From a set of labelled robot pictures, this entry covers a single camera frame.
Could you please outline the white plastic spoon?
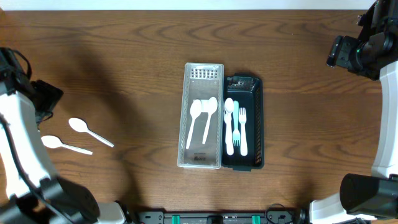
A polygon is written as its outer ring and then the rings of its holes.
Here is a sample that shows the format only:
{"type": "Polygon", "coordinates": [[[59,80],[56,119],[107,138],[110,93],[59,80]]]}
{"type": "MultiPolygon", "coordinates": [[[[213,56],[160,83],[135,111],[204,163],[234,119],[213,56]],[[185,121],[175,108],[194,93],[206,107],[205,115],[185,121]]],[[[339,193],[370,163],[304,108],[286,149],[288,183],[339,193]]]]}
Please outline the white plastic spoon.
{"type": "Polygon", "coordinates": [[[190,148],[190,143],[192,141],[192,135],[193,135],[193,129],[195,126],[195,121],[201,114],[201,100],[194,100],[191,108],[190,108],[190,116],[192,118],[192,122],[190,125],[188,137],[187,137],[187,143],[186,143],[186,149],[190,148]]]}
{"type": "Polygon", "coordinates": [[[232,117],[234,103],[231,98],[227,98],[224,103],[224,122],[226,123],[226,139],[232,138],[232,117]]]}
{"type": "Polygon", "coordinates": [[[211,117],[213,113],[216,112],[217,108],[218,108],[218,101],[215,97],[211,97],[209,100],[201,100],[201,111],[208,114],[208,119],[206,121],[206,126],[203,133],[202,144],[206,143],[210,128],[211,117]]]}
{"type": "Polygon", "coordinates": [[[69,149],[75,152],[79,152],[82,154],[87,154],[87,155],[92,155],[93,153],[89,150],[86,149],[82,149],[79,147],[75,147],[75,146],[71,146],[68,144],[64,144],[60,138],[56,137],[56,136],[51,136],[51,135],[47,135],[47,136],[42,136],[41,140],[44,144],[44,146],[51,148],[51,149],[55,149],[58,147],[64,147],[65,149],[69,149]]]}
{"type": "Polygon", "coordinates": [[[84,120],[82,120],[80,118],[70,118],[68,120],[68,123],[69,123],[70,127],[72,129],[74,129],[75,131],[77,131],[79,133],[88,133],[89,135],[93,136],[95,139],[99,140],[103,144],[105,144],[105,145],[107,145],[109,147],[114,147],[113,143],[109,142],[105,138],[103,138],[100,135],[98,135],[98,134],[94,133],[93,131],[91,131],[88,128],[87,123],[84,120]]]}

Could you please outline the white plastic fork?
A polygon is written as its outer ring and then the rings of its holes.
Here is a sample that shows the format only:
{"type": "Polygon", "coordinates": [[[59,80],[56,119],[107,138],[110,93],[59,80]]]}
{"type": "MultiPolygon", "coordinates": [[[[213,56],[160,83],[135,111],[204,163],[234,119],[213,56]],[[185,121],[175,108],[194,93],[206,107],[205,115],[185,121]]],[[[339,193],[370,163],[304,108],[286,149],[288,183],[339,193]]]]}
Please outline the white plastic fork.
{"type": "Polygon", "coordinates": [[[226,152],[227,155],[232,156],[234,154],[234,147],[233,147],[233,137],[232,137],[231,115],[226,111],[224,112],[224,122],[226,124],[226,129],[225,129],[226,152]]]}
{"type": "Polygon", "coordinates": [[[245,107],[241,107],[239,109],[239,123],[241,126],[241,143],[240,143],[240,153],[242,156],[247,156],[248,154],[248,145],[246,139],[246,109],[245,107]]]}

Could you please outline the pale blue plastic fork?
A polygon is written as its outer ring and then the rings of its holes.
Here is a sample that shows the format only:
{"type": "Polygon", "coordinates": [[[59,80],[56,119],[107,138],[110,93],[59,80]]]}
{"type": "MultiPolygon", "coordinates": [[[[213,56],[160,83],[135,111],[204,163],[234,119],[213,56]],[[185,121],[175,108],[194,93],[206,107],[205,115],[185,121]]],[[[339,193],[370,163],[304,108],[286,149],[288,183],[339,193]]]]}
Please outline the pale blue plastic fork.
{"type": "Polygon", "coordinates": [[[239,132],[239,102],[234,100],[233,101],[234,110],[233,110],[233,122],[234,122],[234,129],[233,129],[233,146],[238,147],[240,146],[240,132],[239,132]]]}

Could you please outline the clear perforated plastic basket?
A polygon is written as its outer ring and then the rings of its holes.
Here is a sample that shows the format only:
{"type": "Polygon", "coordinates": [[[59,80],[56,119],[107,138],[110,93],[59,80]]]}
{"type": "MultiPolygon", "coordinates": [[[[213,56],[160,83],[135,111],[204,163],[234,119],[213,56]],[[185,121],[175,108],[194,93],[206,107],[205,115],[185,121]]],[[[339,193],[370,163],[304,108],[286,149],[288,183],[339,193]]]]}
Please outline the clear perforated plastic basket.
{"type": "Polygon", "coordinates": [[[218,63],[186,63],[177,165],[183,168],[219,169],[223,148],[223,88],[224,65],[218,63]],[[192,122],[190,108],[194,100],[209,100],[215,97],[218,108],[213,113],[205,144],[203,133],[208,114],[201,112],[195,121],[190,148],[186,149],[187,137],[192,122]]]}

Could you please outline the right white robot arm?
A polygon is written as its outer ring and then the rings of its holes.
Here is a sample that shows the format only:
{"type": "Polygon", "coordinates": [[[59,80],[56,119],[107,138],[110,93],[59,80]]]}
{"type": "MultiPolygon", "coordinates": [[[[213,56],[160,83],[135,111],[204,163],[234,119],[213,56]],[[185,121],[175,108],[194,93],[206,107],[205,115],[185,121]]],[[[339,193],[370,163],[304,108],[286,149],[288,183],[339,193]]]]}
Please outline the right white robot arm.
{"type": "Polygon", "coordinates": [[[397,1],[374,1],[357,25],[358,36],[336,37],[326,64],[379,85],[373,162],[369,174],[346,174],[337,193],[311,201],[302,223],[397,219],[397,1]]]}

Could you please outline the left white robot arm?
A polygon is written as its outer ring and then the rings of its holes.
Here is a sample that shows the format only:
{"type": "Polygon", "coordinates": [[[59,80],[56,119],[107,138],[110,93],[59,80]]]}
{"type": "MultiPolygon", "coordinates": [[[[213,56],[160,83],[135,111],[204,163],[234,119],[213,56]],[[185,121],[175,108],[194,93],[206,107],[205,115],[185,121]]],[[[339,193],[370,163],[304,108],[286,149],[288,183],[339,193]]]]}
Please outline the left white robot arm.
{"type": "Polygon", "coordinates": [[[39,124],[53,115],[63,91],[31,79],[17,50],[1,48],[1,159],[7,203],[1,223],[132,223],[118,201],[99,203],[84,186],[60,177],[39,124]]]}

